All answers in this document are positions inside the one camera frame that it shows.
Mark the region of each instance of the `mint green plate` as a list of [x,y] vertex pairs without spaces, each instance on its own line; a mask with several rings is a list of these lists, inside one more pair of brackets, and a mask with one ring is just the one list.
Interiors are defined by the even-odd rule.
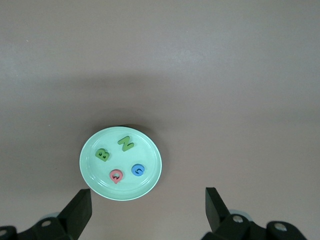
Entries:
[[[142,175],[132,168],[140,164]],[[113,170],[123,173],[110,176]],[[103,129],[84,144],[80,154],[80,171],[88,186],[111,200],[128,201],[147,194],[158,182],[162,170],[159,150],[142,132],[124,126]]]

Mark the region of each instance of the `pink pin-shaped piece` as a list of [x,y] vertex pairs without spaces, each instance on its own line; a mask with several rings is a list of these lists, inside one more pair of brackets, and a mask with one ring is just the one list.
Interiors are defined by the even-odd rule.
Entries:
[[124,174],[122,173],[122,171],[120,171],[119,169],[114,169],[110,172],[110,178],[111,180],[117,184],[118,182],[121,181],[121,179],[123,178]]

